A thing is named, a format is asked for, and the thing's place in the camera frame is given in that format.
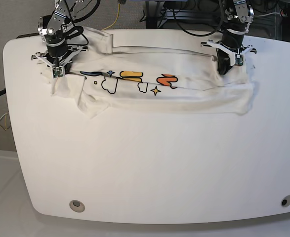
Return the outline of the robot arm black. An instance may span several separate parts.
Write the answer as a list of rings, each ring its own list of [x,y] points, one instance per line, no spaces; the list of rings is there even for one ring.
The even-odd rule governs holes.
[[[221,40],[214,42],[207,40],[201,46],[212,47],[217,53],[217,71],[225,75],[232,67],[240,67],[245,64],[245,55],[248,52],[257,53],[253,46],[243,46],[245,34],[254,19],[254,11],[245,0],[227,0],[225,3],[219,1],[220,21],[218,26],[207,34],[195,34],[184,29],[172,11],[173,18],[178,27],[185,33],[194,37],[208,37],[222,30]]]
[[[89,44],[83,27],[78,23],[92,16],[100,3],[98,0],[92,10],[78,18],[82,0],[56,0],[54,11],[42,16],[38,23],[38,33],[46,45],[46,52],[37,52],[31,59],[41,60],[53,69],[72,63],[72,59],[86,51]]]

